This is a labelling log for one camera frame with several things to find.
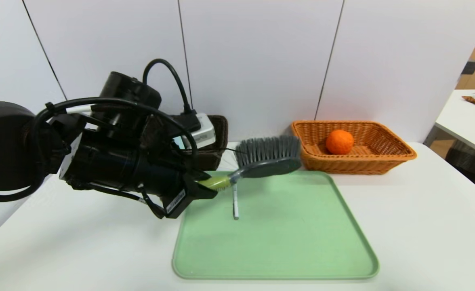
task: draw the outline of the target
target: label sticker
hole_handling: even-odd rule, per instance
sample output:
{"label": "label sticker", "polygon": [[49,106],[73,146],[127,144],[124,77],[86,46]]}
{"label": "label sticker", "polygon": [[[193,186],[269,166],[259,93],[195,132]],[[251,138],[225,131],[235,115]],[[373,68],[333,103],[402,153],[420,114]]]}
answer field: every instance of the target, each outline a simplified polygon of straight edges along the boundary
{"label": "label sticker", "polygon": [[180,193],[178,193],[178,195],[173,199],[173,201],[171,201],[171,203],[169,203],[169,205],[166,207],[166,212],[167,213],[171,212],[171,210],[173,210],[178,205],[178,203],[182,201],[184,197],[185,197],[185,189],[182,189],[182,191],[180,191]]}

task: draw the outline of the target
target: green tray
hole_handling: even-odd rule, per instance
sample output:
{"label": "green tray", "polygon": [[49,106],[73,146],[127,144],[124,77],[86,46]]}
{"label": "green tray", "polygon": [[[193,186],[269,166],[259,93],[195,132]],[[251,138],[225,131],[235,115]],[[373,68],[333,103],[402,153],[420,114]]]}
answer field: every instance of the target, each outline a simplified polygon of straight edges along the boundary
{"label": "green tray", "polygon": [[[228,172],[212,172],[226,175]],[[379,263],[333,180],[295,171],[237,184],[187,208],[173,269],[189,279],[362,279]]]}

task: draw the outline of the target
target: dark brown basket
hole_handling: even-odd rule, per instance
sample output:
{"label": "dark brown basket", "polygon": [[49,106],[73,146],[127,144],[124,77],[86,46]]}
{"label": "dark brown basket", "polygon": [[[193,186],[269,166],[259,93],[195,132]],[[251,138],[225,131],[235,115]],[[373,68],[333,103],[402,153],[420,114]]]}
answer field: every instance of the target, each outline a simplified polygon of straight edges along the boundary
{"label": "dark brown basket", "polygon": [[[198,149],[198,166],[203,171],[214,171],[218,168],[221,156],[227,147],[229,136],[229,123],[224,116],[209,115],[208,119],[214,126],[216,142],[206,147]],[[160,128],[160,123],[156,118],[150,118],[147,122],[145,134],[141,137],[141,142],[145,147],[153,143]]]}
{"label": "dark brown basket", "polygon": [[203,171],[215,171],[227,147],[229,123],[225,116],[220,115],[209,115],[208,119],[214,125],[216,142],[198,149],[198,168]]}

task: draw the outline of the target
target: yellow-green handle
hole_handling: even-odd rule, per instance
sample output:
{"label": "yellow-green handle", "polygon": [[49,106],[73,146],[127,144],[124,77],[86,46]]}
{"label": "yellow-green handle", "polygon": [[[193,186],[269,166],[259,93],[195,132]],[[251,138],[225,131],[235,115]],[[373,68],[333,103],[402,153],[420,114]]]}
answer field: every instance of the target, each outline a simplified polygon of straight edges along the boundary
{"label": "yellow-green handle", "polygon": [[230,187],[231,185],[230,178],[227,176],[210,177],[207,180],[198,181],[198,183],[217,191]]}

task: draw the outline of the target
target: white wall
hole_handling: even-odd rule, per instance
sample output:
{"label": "white wall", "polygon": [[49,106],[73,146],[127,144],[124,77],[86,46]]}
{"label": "white wall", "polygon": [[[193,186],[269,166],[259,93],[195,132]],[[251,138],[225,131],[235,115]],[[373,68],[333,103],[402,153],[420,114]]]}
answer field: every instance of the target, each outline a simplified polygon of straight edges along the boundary
{"label": "white wall", "polygon": [[181,0],[194,107],[229,140],[313,119],[342,0]]}
{"label": "white wall", "polygon": [[345,0],[317,119],[422,142],[475,45],[475,1]]}
{"label": "white wall", "polygon": [[[188,91],[175,0],[25,0],[36,31],[68,99],[99,96],[111,71],[142,79],[158,57],[175,67]],[[148,84],[160,110],[179,114],[182,99],[171,73],[155,65]]]}
{"label": "white wall", "polygon": [[[63,94],[20,0],[0,0],[0,101],[40,111]],[[0,226],[23,200],[0,203]]]}

